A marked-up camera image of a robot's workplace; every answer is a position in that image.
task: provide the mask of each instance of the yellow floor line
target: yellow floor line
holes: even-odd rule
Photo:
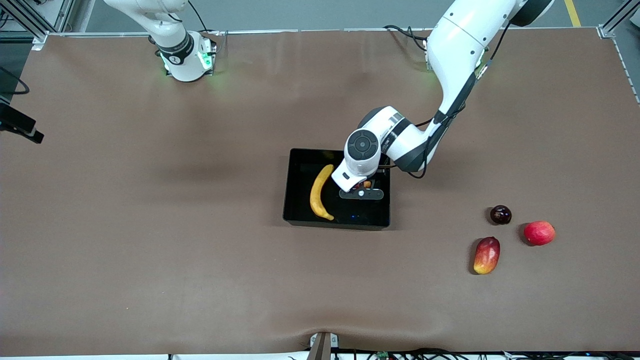
[[[569,18],[571,18],[571,24],[573,27],[581,27],[582,25],[580,25],[580,19],[578,18],[578,13],[575,11],[573,0],[564,0],[564,4],[566,5],[566,11],[569,12]]]

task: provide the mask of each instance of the black cable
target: black cable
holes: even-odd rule
[[[24,87],[23,91],[3,92],[3,94],[24,95],[24,94],[28,94],[31,91],[31,89],[29,89],[29,87],[27,86],[27,84],[24,83],[24,81],[20,80],[20,78],[18,78],[16,75],[13,75],[9,70],[5,69],[2,66],[0,66],[0,70],[5,72],[7,75],[11,76],[12,78],[16,79]]]
[[[493,54],[489,58],[489,61],[493,60],[493,57],[498,52],[498,48],[500,47],[500,44],[502,43],[502,39],[504,38],[504,34],[506,34],[507,30],[509,29],[509,25],[511,25],[510,22],[508,22],[507,26],[504,27],[504,30],[502,31],[502,34],[500,35],[500,40],[498,40],[498,44],[495,46],[495,49],[493,50]]]
[[[397,26],[395,26],[395,25],[387,25],[387,26],[384,26],[384,28],[385,28],[385,29],[394,29],[394,30],[398,30],[402,35],[404,35],[404,36],[406,36],[406,37],[413,37],[413,36],[411,36],[411,34],[410,34],[410,33],[408,33],[407,31],[405,31],[405,30],[403,30],[403,29],[401,29],[401,28],[399,28],[399,27],[397,27]],[[416,36],[415,38],[416,38],[416,39],[418,39],[418,40],[427,40],[427,38],[426,38],[426,37],[418,37],[418,36]]]
[[[171,13],[167,13],[167,15],[169,15],[170,18],[172,18],[173,20],[176,20],[177,22],[182,22],[182,20],[176,19],[175,17],[173,17],[173,15],[171,15]]]
[[[567,357],[576,356],[583,352],[570,352],[566,355],[555,355],[553,353],[543,352],[540,354],[532,354],[528,352],[512,352],[512,355],[518,356],[513,357],[513,360],[565,360]],[[606,357],[608,360],[617,360],[611,354],[607,354],[605,352],[589,352],[592,356],[602,356]]]
[[[423,126],[423,125],[429,124],[432,120],[433,120],[433,118],[431,118],[431,119],[429,119],[429,120],[427,120],[427,121],[425,121],[425,122],[421,122],[420,124],[417,124],[415,127],[420,127],[420,126]]]
[[[9,13],[5,13],[4,10],[0,10],[0,28],[2,28],[9,21]]]
[[[196,7],[193,6],[193,4],[191,3],[191,0],[189,0],[189,5],[190,7],[193,9],[193,12],[196,13],[196,15],[198,16],[198,20],[200,20],[200,24],[202,25],[202,30],[201,31],[211,31],[210,29],[207,28],[207,26],[204,24],[204,21],[202,21],[202,17],[200,16],[200,13],[198,12],[198,10],[196,10]]]
[[[446,120],[453,120],[453,119],[455,119],[455,118],[456,118],[456,116],[458,116],[458,114],[459,114],[462,110],[464,110],[466,107],[467,107],[467,103],[466,103],[466,102],[463,102],[463,103],[462,103],[462,106],[460,107],[460,109],[456,110],[453,114],[451,114],[451,115],[447,116],[446,118],[444,118],[443,122],[444,122],[444,121],[446,121]],[[427,124],[427,123],[429,123],[429,122],[431,122],[431,120],[426,121],[426,122],[424,122],[424,123],[422,123],[422,124],[420,124],[420,125],[424,125],[424,124]],[[407,172],[407,174],[409,174],[409,175],[410,175],[412,178],[414,178],[414,179],[422,179],[422,178],[424,177],[424,175],[427,173],[427,164],[426,164],[426,162],[427,162],[427,157],[428,157],[428,156],[429,156],[429,154],[428,154],[428,152],[427,152],[427,146],[425,145],[425,146],[424,146],[424,150],[423,150],[423,152],[422,152],[422,162],[423,162],[423,163],[425,163],[425,164],[424,164],[424,167],[422,168],[422,173],[421,173],[420,175],[414,175],[412,172]],[[469,359],[467,359],[466,357],[464,357],[464,356],[462,356],[462,355],[460,355],[460,354],[455,354],[455,355],[454,355],[454,353],[451,353],[451,352],[448,352],[448,353],[446,353],[446,354],[451,354],[451,355],[453,355],[453,356],[456,358],[456,360],[459,360],[459,359],[458,359],[458,356],[460,356],[460,357],[461,357],[461,358],[463,358],[464,360],[469,360]]]
[[[409,33],[411,34],[411,38],[413,39],[413,42],[415,42],[415,45],[416,45],[417,47],[419,47],[419,48],[420,48],[420,50],[422,50],[422,51],[425,51],[425,52],[426,52],[426,51],[427,51],[427,49],[425,49],[422,45],[420,45],[420,44],[418,43],[417,37],[415,37],[415,35],[413,34],[413,30],[411,29],[411,26],[409,26],[409,27],[407,28],[407,30],[409,30]]]
[[[451,116],[449,116],[448,118],[453,119],[454,117],[456,117],[456,115],[461,112],[462,110],[464,110],[465,108],[465,103],[463,102],[463,106],[456,112],[454,112]],[[440,356],[442,355],[451,355],[453,357],[455,357],[456,359],[458,359],[459,357],[464,359],[464,360],[469,360],[467,357],[457,353],[457,352],[451,352],[448,350],[444,350],[442,348],[427,348],[427,349],[421,349],[422,351],[426,351],[426,352],[433,352],[434,354],[438,354]]]
[[[436,355],[430,357],[429,360],[434,360],[434,359],[437,359],[439,357],[441,357],[441,358],[443,358],[445,360],[451,360],[448,356],[443,355],[443,354],[436,354]]]

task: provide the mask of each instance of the red apple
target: red apple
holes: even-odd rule
[[[556,230],[546,221],[534,221],[524,228],[524,236],[531,245],[544,245],[556,237]]]
[[[476,247],[474,270],[480,275],[489,274],[498,265],[500,242],[494,237],[480,240]]]

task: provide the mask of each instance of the plum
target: plum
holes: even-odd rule
[[[499,225],[506,225],[511,221],[511,210],[505,205],[498,205],[491,209],[491,220]]]

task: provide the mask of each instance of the metal frame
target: metal frame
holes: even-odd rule
[[[328,332],[319,332],[313,336],[311,350],[307,360],[331,360],[331,337],[335,336]]]
[[[625,64],[625,60],[622,58],[622,54],[620,54],[620,48],[618,47],[618,43],[615,38],[612,38],[611,40],[613,41],[613,44],[616,47],[616,52],[618,53],[620,62],[622,62],[622,69],[624,69],[625,75],[627,76],[627,80],[629,80],[629,85],[631,85],[631,91],[634,93],[634,96],[636,97],[638,106],[640,106],[640,96],[638,96],[638,92],[636,92],[636,87],[634,86],[633,81],[631,81],[631,77],[629,76],[629,71],[627,70],[627,64]]]
[[[598,34],[601,38],[612,38],[615,36],[614,31],[616,27],[626,19],[631,18],[636,11],[640,8],[640,0],[625,0],[622,5],[613,13],[613,16],[609,18],[604,24],[598,25]]]
[[[631,23],[633,25],[635,25],[638,28],[640,28],[640,9],[638,9],[638,11],[636,11],[635,15],[631,15],[631,18],[629,18],[629,20],[631,20]]]
[[[574,29],[573,26],[560,26],[560,27],[541,27],[541,28],[513,28],[509,31],[528,31],[536,29]],[[413,28],[414,31],[431,31],[433,28]],[[345,28],[345,29],[311,29],[311,30],[298,30],[298,29],[276,29],[276,30],[212,30],[212,31],[199,31],[201,33],[207,33],[214,36],[226,36],[226,35],[251,35],[251,34],[273,34],[273,33],[306,33],[306,32],[318,32],[318,31],[389,31],[397,32],[393,29],[383,28]],[[87,32],[69,32],[69,33],[52,33],[51,35],[58,37],[69,38],[130,38],[130,37],[148,37],[149,33],[144,31],[130,31],[126,33],[87,33]]]
[[[0,0],[0,6],[18,22],[25,31],[16,33],[2,33],[3,40],[31,40],[34,50],[40,50],[47,40],[49,33],[64,31],[68,23],[69,13],[76,0],[63,0],[62,6],[56,16],[54,24],[51,24],[33,6],[25,0]]]

